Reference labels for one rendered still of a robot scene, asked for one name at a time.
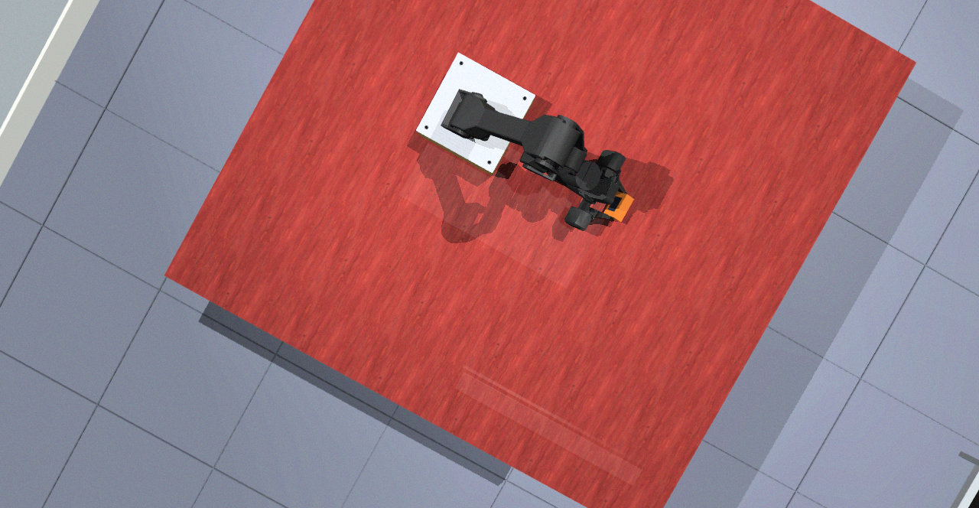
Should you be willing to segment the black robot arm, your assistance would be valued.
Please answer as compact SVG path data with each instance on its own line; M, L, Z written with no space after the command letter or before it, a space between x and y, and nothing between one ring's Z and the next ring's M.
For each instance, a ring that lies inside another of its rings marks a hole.
M441 127L462 138L487 141L492 135L517 143L524 149L519 161L529 172L580 188L578 194L589 204L614 204L616 173L584 160L584 131L566 116L520 119L496 111L483 94L459 89Z

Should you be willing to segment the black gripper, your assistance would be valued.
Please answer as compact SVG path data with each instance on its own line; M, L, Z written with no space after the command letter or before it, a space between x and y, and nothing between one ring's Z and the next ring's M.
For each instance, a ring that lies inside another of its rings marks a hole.
M616 184L619 186L618 191L625 192L625 194L627 194L620 180L621 167L623 163L625 163L625 160L626 157L621 155L619 152L614 150L603 150L600 158L597 160L597 165L599 166L600 170L601 168L609 168L610 170L614 171L616 173ZM576 192L576 194L578 194L578 191L581 190L580 188L574 186L565 187L569 188L569 190L572 190L573 192ZM580 194L578 194L578 196L580 197ZM588 225L590 225L590 222L594 221L594 219L597 217L614 220L614 218L610 217L606 213L602 213L597 209L591 208L590 205L591 204L583 199L581 204L578 205L578 208L572 206L565 217L565 222L569 223L569 225L573 226L574 228L585 230Z

